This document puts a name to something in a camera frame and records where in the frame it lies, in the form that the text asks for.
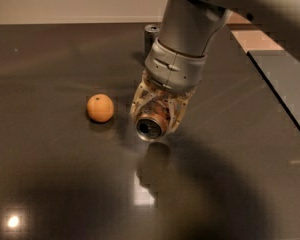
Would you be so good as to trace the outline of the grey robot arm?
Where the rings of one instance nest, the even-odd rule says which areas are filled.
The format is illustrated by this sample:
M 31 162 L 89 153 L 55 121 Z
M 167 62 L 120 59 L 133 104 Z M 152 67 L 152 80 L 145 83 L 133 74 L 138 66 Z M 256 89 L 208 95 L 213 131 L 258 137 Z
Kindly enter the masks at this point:
M 233 12 L 300 62 L 300 0 L 168 0 L 130 109 L 141 139 L 156 141 L 179 127 L 214 36 Z

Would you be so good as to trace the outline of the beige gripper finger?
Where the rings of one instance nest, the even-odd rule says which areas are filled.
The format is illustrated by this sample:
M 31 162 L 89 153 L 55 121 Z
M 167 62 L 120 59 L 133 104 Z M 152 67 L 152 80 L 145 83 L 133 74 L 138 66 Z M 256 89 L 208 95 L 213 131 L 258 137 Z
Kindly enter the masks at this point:
M 165 88 L 162 94 L 164 133 L 174 133 L 181 124 L 190 99 L 196 89 L 191 88 L 189 91 L 182 93 L 173 93 L 170 89 Z
M 144 71 L 142 80 L 136 89 L 132 105 L 130 108 L 130 116 L 134 121 L 144 114 L 149 114 L 151 109 L 151 102 L 156 97 L 156 89 L 151 82 L 149 74 Z

